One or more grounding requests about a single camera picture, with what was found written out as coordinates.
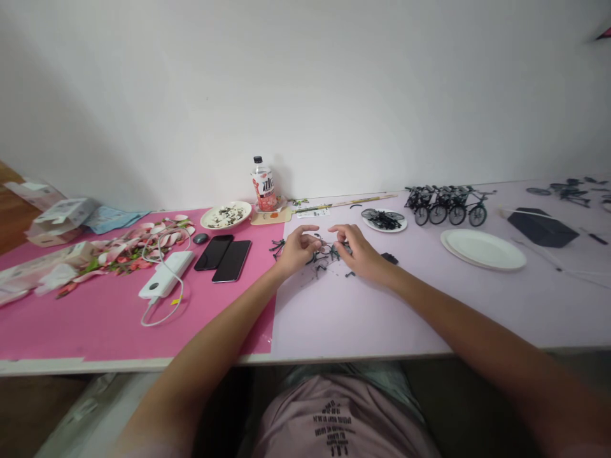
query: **paper card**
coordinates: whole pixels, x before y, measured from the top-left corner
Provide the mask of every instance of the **paper card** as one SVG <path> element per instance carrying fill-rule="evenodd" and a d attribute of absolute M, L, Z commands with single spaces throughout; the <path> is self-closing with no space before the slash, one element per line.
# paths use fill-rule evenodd
<path fill-rule="evenodd" d="M 289 207 L 285 207 L 278 213 L 257 213 L 253 212 L 253 218 L 250 223 L 254 226 L 264 224 L 286 223 L 291 220 L 293 211 Z"/>
<path fill-rule="evenodd" d="M 328 209 L 328 208 L 296 213 L 298 218 L 313 218 L 315 216 L 329 216 L 330 214 L 331 214 L 331 209 Z"/>

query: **smartphone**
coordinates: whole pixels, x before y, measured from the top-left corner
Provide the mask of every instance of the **smartphone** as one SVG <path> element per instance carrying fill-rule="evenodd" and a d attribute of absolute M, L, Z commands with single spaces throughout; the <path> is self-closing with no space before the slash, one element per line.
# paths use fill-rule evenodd
<path fill-rule="evenodd" d="M 221 265 L 216 270 L 212 283 L 227 283 L 238 280 L 250 250 L 250 240 L 232 242 L 225 253 Z"/>
<path fill-rule="evenodd" d="M 227 248 L 229 248 L 229 245 L 233 239 L 234 236 L 231 234 L 217 235 L 216 237 L 213 237 L 193 268 L 195 270 L 216 269 L 221 263 L 221 260 L 225 255 L 225 251 L 227 251 Z"/>

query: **bottle label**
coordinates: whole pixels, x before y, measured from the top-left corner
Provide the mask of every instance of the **bottle label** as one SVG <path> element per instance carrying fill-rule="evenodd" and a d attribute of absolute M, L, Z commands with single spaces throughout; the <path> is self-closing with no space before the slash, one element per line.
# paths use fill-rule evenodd
<path fill-rule="evenodd" d="M 274 177 L 271 172 L 253 174 L 253 185 L 255 185 L 259 209 L 264 212 L 276 210 L 277 199 L 274 192 Z"/>

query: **charging cable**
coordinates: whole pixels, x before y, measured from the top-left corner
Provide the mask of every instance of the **charging cable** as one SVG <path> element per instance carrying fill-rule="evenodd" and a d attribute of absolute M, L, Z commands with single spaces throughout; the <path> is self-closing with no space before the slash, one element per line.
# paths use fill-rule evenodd
<path fill-rule="evenodd" d="M 163 221 L 170 221 L 174 224 L 176 224 L 176 221 L 173 221 L 169 218 L 164 218 Z M 159 296 L 155 296 L 153 298 L 151 298 L 151 300 L 148 302 L 148 307 L 146 308 L 146 312 L 144 312 L 144 315 L 142 315 L 142 319 L 140 320 L 140 324 L 142 324 L 143 326 L 149 328 L 150 326 L 157 326 L 158 324 L 163 323 L 165 320 L 167 320 L 168 318 L 170 318 L 172 315 L 174 315 L 174 313 L 178 310 L 178 307 L 180 306 L 180 303 L 183 300 L 183 293 L 185 292 L 185 282 L 183 282 L 183 279 L 180 278 L 178 275 L 176 275 L 176 272 L 174 272 L 172 269 L 170 269 L 167 264 L 164 261 L 164 254 L 161 252 L 161 239 L 167 235 L 170 235 L 174 232 L 176 232 L 177 230 L 180 230 L 181 228 L 179 227 L 174 227 L 174 228 L 170 228 L 168 232 L 160 232 L 157 237 L 157 250 L 159 251 L 159 260 L 155 261 L 152 260 L 150 258 L 146 257 L 146 248 L 148 247 L 148 240 L 144 243 L 144 247 L 142 248 L 142 259 L 144 259 L 144 261 L 148 261 L 150 263 L 154 263 L 154 264 L 161 264 L 163 265 L 168 272 L 170 272 L 170 274 L 172 274 L 172 276 L 178 280 L 178 282 L 180 283 L 180 296 L 178 296 L 177 300 L 172 301 L 172 304 L 176 304 L 176 306 L 172 309 L 172 311 L 163 319 L 159 320 L 159 321 L 155 321 L 154 323 L 147 323 L 145 321 L 146 316 L 148 315 L 148 313 L 150 312 L 150 310 L 153 308 L 153 306 L 157 303 L 157 301 L 159 300 Z M 187 235 L 189 236 L 189 245 L 187 245 L 186 249 L 184 251 L 188 251 L 189 248 L 191 248 L 191 234 L 189 234 L 188 231 L 186 231 Z"/>

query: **black box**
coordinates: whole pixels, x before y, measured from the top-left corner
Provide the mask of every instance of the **black box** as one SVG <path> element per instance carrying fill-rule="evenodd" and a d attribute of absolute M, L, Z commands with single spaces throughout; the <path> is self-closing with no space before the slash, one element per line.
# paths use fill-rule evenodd
<path fill-rule="evenodd" d="M 516 210 L 547 215 L 547 213 L 539 209 L 521 207 Z M 575 237 L 579 236 L 579 232 L 575 232 L 560 221 L 541 216 L 513 212 L 511 216 L 507 218 L 507 221 L 527 236 L 532 243 L 540 246 L 562 248 Z"/>

